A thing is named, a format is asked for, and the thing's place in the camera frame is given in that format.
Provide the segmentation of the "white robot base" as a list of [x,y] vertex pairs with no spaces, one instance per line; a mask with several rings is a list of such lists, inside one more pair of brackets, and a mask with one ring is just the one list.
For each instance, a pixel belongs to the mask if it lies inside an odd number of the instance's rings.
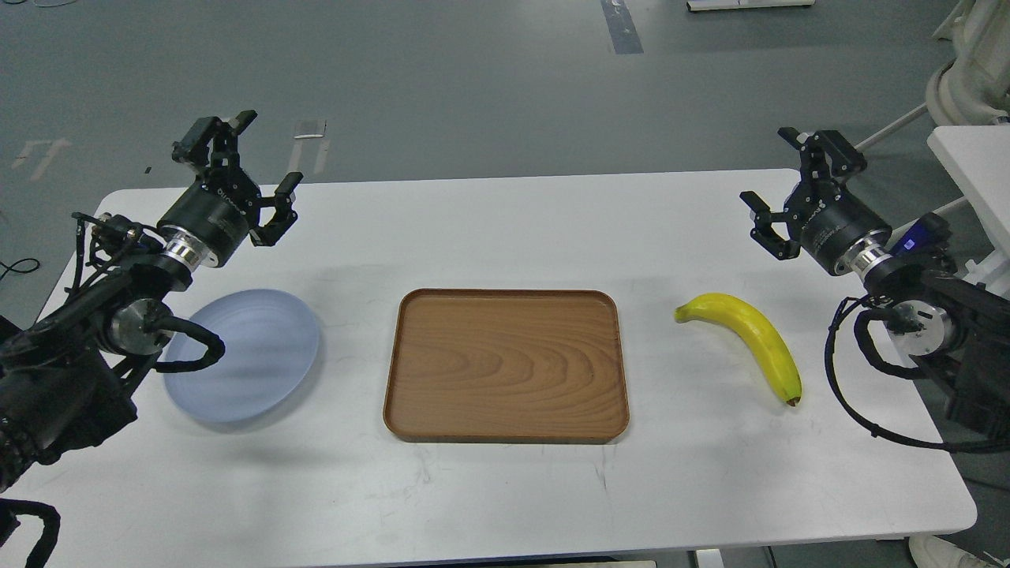
[[856,150],[869,150],[925,114],[940,126],[1008,124],[1009,2],[960,1],[932,36],[952,42],[955,57],[927,81],[923,103]]

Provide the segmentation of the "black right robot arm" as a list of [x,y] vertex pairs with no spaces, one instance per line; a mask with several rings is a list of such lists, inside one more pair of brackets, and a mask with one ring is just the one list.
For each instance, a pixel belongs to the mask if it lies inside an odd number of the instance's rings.
[[[847,189],[847,179],[868,164],[843,134],[801,133],[794,127],[780,127],[778,133],[800,155],[800,180],[777,212],[758,193],[743,192],[753,216],[750,236],[780,261],[808,252],[830,275],[852,273],[862,281],[866,295],[838,305],[824,349],[829,386],[845,413],[872,436],[912,448],[1006,452],[1006,299],[956,276],[949,225],[941,216],[927,213],[895,236]],[[844,398],[834,364],[837,332],[851,313],[856,345],[873,369],[941,386],[948,397],[945,416],[980,434],[981,441],[931,443],[863,417]]]

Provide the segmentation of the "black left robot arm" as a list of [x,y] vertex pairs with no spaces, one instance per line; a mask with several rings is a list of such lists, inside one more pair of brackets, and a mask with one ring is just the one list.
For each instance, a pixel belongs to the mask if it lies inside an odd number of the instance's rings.
[[256,111],[199,118],[172,158],[193,183],[155,224],[77,212],[66,299],[29,328],[2,321],[1,482],[35,464],[101,445],[137,419],[133,393],[148,372],[192,372],[225,353],[223,340],[165,305],[201,266],[220,268],[244,240],[271,247],[296,222],[291,172],[264,196],[241,168],[238,140]]

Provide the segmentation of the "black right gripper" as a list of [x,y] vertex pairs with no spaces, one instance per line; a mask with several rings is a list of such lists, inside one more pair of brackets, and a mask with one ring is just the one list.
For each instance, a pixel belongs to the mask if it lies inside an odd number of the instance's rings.
[[[862,152],[837,130],[801,133],[794,127],[778,129],[779,137],[800,155],[800,182],[786,200],[786,212],[773,212],[754,191],[739,198],[753,215],[750,236],[779,261],[808,252],[831,276],[849,271],[844,256],[865,236],[887,241],[893,229],[847,190],[847,181],[868,168]],[[789,240],[773,224],[786,223]]]

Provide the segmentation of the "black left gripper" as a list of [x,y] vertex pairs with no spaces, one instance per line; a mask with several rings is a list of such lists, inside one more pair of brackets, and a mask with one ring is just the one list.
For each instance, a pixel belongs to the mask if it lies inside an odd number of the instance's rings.
[[[187,166],[194,179],[156,229],[166,238],[180,231],[195,236],[208,249],[204,263],[212,268],[230,261],[247,236],[255,247],[274,247],[298,219],[294,192],[303,173],[289,172],[273,195],[262,196],[241,168],[238,137],[256,118],[252,109],[228,120],[198,118],[180,141],[172,144],[172,159]],[[273,215],[266,224],[259,224],[264,208],[272,209]]]

